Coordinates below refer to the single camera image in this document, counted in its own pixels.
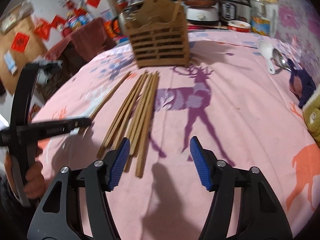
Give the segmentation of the person's left hand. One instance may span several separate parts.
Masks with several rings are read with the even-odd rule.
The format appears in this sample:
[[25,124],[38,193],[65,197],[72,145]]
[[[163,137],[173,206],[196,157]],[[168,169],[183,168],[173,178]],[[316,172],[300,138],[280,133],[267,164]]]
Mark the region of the person's left hand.
[[[11,165],[12,165],[11,157],[9,153],[7,153],[4,159],[4,168],[5,168],[9,185],[13,193],[17,194],[17,191],[15,189],[14,179],[12,176]],[[41,173],[42,169],[43,169],[43,165],[39,161],[36,161],[29,168],[29,170],[25,175],[27,183],[24,186],[23,191],[25,192],[25,195],[28,199],[42,198],[46,191],[46,182],[45,182],[44,176]]]

